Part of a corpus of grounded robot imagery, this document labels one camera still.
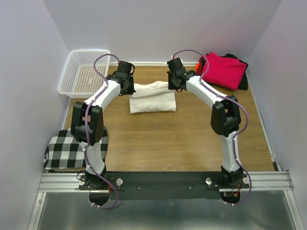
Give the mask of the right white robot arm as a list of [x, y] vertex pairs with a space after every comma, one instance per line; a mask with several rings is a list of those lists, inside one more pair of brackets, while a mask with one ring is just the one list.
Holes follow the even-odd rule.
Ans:
[[233, 187], [243, 175], [243, 169], [239, 165], [240, 160], [237, 154], [236, 133], [241, 123], [237, 98], [233, 95], [226, 96], [215, 90], [205, 83], [195, 71], [187, 71], [180, 58], [168, 61], [167, 66], [169, 68], [167, 73], [168, 88], [170, 90], [178, 92], [189, 91], [211, 108], [211, 127], [220, 137], [223, 161], [221, 172], [208, 174], [207, 180], [211, 180], [217, 186]]

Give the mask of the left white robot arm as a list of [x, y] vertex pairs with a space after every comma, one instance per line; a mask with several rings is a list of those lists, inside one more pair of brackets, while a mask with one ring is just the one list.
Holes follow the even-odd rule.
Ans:
[[89, 99], [76, 102], [72, 110], [71, 134], [82, 147], [85, 159], [85, 178], [95, 189], [115, 187], [105, 177], [105, 160], [101, 156], [100, 141], [104, 134], [103, 111], [117, 96], [132, 95], [135, 66], [119, 61], [117, 70], [104, 78], [105, 84]]

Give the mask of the white t shirt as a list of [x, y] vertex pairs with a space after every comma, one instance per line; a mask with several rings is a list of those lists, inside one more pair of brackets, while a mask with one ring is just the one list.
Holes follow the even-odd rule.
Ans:
[[168, 88], [167, 81], [150, 84], [134, 84], [135, 93], [129, 96], [130, 113], [175, 112], [174, 90]]

